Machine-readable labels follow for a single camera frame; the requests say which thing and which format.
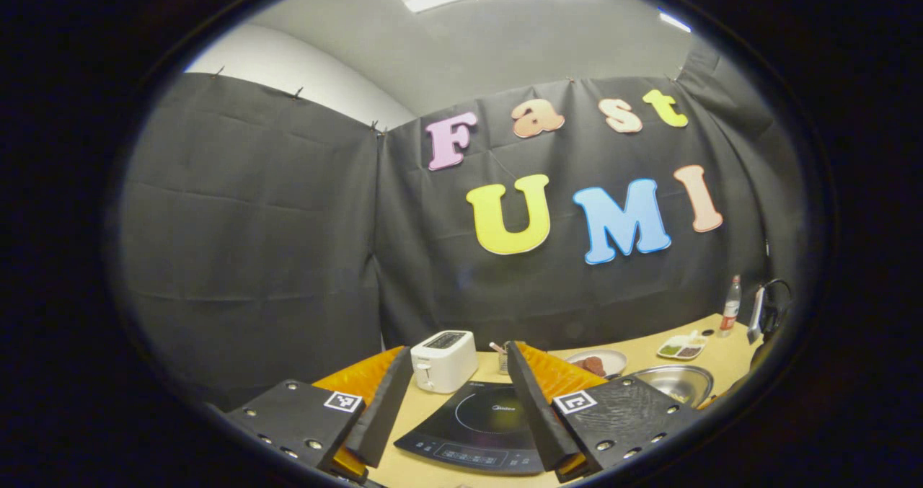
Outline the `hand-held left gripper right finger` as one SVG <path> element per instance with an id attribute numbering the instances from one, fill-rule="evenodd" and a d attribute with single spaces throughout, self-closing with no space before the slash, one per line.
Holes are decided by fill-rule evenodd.
<path id="1" fill-rule="evenodd" d="M 561 482 L 652 467 L 705 415 L 635 376 L 604 380 L 525 342 L 508 342 L 507 356 L 540 461 Z"/>

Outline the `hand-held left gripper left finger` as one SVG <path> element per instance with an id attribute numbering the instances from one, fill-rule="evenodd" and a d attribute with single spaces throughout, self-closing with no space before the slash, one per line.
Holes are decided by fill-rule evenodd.
<path id="1" fill-rule="evenodd" d="M 362 484 L 379 467 L 411 377 L 411 350 L 393 347 L 313 383 L 284 380 L 225 416 L 290 461 Z"/>

